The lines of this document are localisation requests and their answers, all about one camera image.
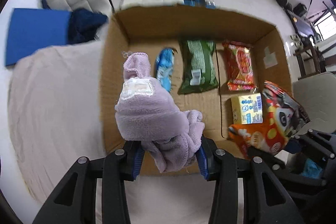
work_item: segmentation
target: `red candy wrapper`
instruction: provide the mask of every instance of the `red candy wrapper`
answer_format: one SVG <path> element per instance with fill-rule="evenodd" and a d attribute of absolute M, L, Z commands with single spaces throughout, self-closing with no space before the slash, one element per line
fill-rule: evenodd
<path fill-rule="evenodd" d="M 224 60 L 228 68 L 227 87 L 229 90 L 251 90 L 255 88 L 253 80 L 250 49 L 240 43 L 223 43 Z"/>

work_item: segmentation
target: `yellow box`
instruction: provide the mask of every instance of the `yellow box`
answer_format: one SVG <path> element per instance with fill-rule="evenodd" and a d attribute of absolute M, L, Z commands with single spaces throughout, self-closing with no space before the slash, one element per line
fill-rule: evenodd
<path fill-rule="evenodd" d="M 263 105 L 260 93 L 232 97 L 231 104 L 234 124 L 263 122 Z"/>

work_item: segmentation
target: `window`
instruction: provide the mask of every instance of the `window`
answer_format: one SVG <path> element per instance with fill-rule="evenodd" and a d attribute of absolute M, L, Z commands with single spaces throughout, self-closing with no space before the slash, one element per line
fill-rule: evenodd
<path fill-rule="evenodd" d="M 336 21 L 331 15 L 331 12 L 321 17 L 318 22 L 315 23 L 315 29 L 321 35 L 323 40 L 336 34 Z"/>

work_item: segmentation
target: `brown box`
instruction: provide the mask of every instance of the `brown box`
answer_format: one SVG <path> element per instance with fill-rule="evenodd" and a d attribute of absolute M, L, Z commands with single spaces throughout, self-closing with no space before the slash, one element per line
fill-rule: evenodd
<path fill-rule="evenodd" d="M 219 88 L 199 94 L 178 95 L 182 83 L 183 63 L 179 48 L 181 39 L 208 39 L 216 41 L 213 55 Z M 226 69 L 221 51 L 221 41 L 228 39 L 252 44 L 252 66 L 255 84 L 263 87 L 265 80 L 272 81 L 288 92 L 292 84 L 283 42 L 275 26 L 259 19 L 225 10 L 184 5 L 162 7 L 133 7 L 115 14 L 109 27 L 102 59 L 100 81 L 101 120 L 103 122 L 106 152 L 122 146 L 115 121 L 115 105 L 123 86 L 122 52 L 148 54 L 154 76 L 154 62 L 165 47 L 177 49 L 172 90 L 170 94 L 181 111 L 196 109 L 202 112 L 205 123 L 204 136 L 213 139 L 217 147 L 236 157 L 242 157 L 239 148 L 227 140 L 227 128 L 233 123 L 230 98 L 247 92 L 230 92 L 226 86 Z M 264 62 L 265 54 L 273 58 L 272 66 Z M 197 163 L 179 172 L 167 175 L 199 172 Z M 159 175 L 154 160 L 146 153 L 141 175 Z"/>

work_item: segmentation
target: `beige bedsheet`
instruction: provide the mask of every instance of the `beige bedsheet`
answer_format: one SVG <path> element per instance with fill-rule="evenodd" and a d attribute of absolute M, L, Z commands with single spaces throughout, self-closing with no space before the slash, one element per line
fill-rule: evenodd
<path fill-rule="evenodd" d="M 23 179 L 40 204 L 79 157 L 105 156 L 98 101 L 102 47 L 102 42 L 49 47 L 14 68 L 8 100 L 10 135 Z M 208 223 L 214 187 L 199 174 L 139 176 L 125 182 L 131 222 Z M 97 224 L 100 201 L 98 180 Z"/>

